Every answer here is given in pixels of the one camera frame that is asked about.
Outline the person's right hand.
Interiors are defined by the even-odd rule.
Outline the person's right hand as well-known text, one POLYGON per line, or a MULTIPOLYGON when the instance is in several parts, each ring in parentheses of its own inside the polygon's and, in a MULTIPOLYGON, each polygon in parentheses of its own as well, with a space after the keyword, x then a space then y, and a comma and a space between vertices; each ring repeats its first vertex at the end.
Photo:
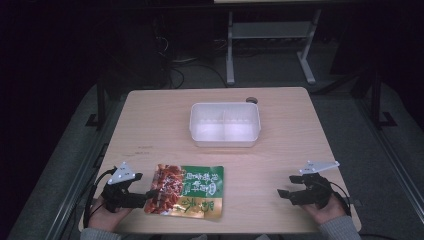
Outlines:
POLYGON ((319 209, 314 204, 301 205, 301 208, 306 211, 312 219, 318 224, 325 224, 333 219, 346 215, 342 203, 334 196, 331 195, 328 204, 319 209))

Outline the white plastic container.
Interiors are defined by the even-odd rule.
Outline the white plastic container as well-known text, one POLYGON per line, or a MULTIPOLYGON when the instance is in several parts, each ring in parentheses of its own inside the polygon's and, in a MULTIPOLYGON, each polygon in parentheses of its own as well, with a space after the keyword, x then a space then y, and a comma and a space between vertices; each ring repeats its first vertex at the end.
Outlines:
POLYGON ((259 109, 248 102, 196 103, 189 130, 198 147, 252 147, 261 131, 259 109))

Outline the aluminium floor rail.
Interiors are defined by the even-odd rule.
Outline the aluminium floor rail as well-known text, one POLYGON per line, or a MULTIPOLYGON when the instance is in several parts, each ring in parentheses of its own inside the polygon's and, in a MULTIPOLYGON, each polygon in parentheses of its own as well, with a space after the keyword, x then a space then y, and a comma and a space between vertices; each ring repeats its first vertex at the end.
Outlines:
POLYGON ((87 109, 77 109, 76 117, 71 119, 71 129, 65 131, 59 142, 58 156, 53 158, 50 193, 57 198, 57 208, 45 240, 72 238, 120 110, 119 102, 107 101, 102 110, 104 116, 100 117, 95 103, 87 109))
POLYGON ((359 123, 353 129, 359 169, 370 178, 372 189, 382 194, 378 200, 396 208, 403 200, 424 223, 424 132, 395 104, 397 124, 377 127, 363 100, 354 101, 359 123))

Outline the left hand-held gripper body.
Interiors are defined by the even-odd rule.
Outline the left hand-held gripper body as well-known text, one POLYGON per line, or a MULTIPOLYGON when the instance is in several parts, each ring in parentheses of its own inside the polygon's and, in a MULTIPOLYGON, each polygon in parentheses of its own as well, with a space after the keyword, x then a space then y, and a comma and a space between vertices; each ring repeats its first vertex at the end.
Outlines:
POLYGON ((111 178, 106 182, 101 196, 106 202, 106 209, 114 212, 117 208, 143 208, 145 194, 131 193, 129 187, 135 174, 126 162, 116 168, 111 178))

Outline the person's left hand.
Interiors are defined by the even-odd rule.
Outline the person's left hand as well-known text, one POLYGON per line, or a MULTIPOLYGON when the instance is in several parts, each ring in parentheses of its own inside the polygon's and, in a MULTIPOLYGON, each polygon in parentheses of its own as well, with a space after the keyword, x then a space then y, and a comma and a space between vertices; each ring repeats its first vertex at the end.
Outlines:
POLYGON ((131 208, 117 208, 110 212, 104 205, 104 198, 99 196, 90 209, 89 228, 114 232, 120 222, 132 212, 131 208))

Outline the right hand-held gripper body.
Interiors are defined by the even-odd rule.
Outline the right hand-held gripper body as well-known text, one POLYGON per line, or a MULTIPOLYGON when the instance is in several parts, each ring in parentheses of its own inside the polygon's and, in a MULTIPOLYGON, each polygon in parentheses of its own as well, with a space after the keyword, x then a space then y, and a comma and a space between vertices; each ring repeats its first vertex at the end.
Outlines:
POLYGON ((320 175, 322 171, 333 169, 339 166, 338 161, 316 162, 308 160, 302 169, 299 170, 303 177, 304 190, 291 192, 293 199, 290 200, 293 205, 316 204, 319 209, 328 204, 329 198, 333 193, 330 182, 320 175))

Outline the green and red snack packet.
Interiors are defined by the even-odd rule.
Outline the green and red snack packet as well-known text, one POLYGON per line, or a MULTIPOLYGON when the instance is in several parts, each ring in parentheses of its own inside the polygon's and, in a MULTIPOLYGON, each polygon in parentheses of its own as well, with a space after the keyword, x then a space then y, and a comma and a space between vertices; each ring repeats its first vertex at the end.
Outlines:
POLYGON ((224 167, 159 164, 151 189, 157 194, 146 202, 146 214, 218 219, 223 208, 224 167))

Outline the black metal stand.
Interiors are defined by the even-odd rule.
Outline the black metal stand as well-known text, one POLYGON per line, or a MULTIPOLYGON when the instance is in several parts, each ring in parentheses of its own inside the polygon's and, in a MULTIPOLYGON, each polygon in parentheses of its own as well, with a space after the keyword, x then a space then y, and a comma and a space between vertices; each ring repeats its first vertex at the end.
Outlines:
POLYGON ((91 114, 86 122, 86 126, 95 127, 99 131, 106 120, 105 86, 99 79, 96 84, 97 93, 97 113, 91 114))
POLYGON ((389 112, 381 112, 381 77, 375 72, 371 82, 371 120, 373 125, 381 130, 383 127, 394 127, 397 125, 389 112))

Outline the white metal table frame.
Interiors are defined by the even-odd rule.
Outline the white metal table frame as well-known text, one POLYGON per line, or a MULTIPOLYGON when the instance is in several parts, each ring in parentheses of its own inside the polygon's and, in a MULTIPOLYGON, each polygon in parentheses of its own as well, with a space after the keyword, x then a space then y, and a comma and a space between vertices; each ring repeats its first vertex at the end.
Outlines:
POLYGON ((304 39, 304 48, 297 53, 299 64, 308 84, 316 83, 307 57, 318 27, 321 9, 314 12, 310 21, 291 22, 252 22, 240 23, 233 21, 233 13, 228 14, 227 27, 227 54, 226 54, 226 82, 235 84, 233 41, 244 39, 304 39))

